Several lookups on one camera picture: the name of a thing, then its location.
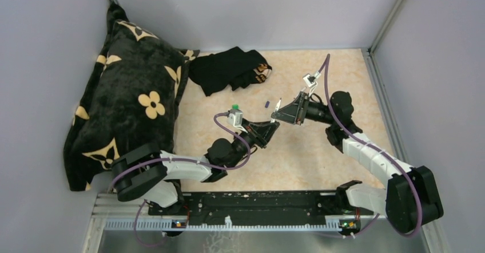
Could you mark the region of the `white pen with clip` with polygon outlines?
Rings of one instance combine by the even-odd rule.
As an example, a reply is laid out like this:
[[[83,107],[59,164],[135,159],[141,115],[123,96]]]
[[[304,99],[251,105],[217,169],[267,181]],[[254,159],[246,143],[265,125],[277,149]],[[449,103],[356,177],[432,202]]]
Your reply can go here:
[[[275,122],[275,121],[276,121],[276,120],[274,119],[274,116],[273,116],[273,115],[274,115],[276,112],[278,112],[278,110],[280,109],[280,106],[281,106],[281,100],[282,100],[282,99],[281,99],[281,98],[279,98],[278,102],[277,102],[277,103],[276,103],[276,105],[275,105],[275,109],[274,109],[274,111],[271,113],[271,123],[273,123],[273,122]]]

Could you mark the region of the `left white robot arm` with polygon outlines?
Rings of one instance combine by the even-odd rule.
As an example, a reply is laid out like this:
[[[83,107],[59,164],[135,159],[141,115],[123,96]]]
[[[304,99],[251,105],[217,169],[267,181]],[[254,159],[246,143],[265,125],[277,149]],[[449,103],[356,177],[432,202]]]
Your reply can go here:
[[[233,134],[232,142],[217,139],[200,157],[175,155],[160,150],[156,143],[145,144],[115,160],[109,188],[116,191],[118,201],[142,199],[176,215],[184,205],[180,180],[219,181],[228,171],[243,167],[253,148],[265,148],[279,126],[278,122],[243,120],[243,130]]]

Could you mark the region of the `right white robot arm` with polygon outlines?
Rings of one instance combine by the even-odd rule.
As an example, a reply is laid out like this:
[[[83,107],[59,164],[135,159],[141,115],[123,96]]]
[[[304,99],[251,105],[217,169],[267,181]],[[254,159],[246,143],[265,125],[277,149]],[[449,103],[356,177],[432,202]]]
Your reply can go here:
[[[325,133],[331,145],[355,159],[382,184],[368,186],[353,180],[336,188],[335,206],[343,214],[363,208],[385,216],[393,228],[405,235],[444,215],[432,171],[413,167],[374,144],[352,120],[354,108],[348,92],[334,92],[328,101],[313,101],[300,92],[288,105],[276,109],[271,118],[301,125],[305,120],[328,124]]]

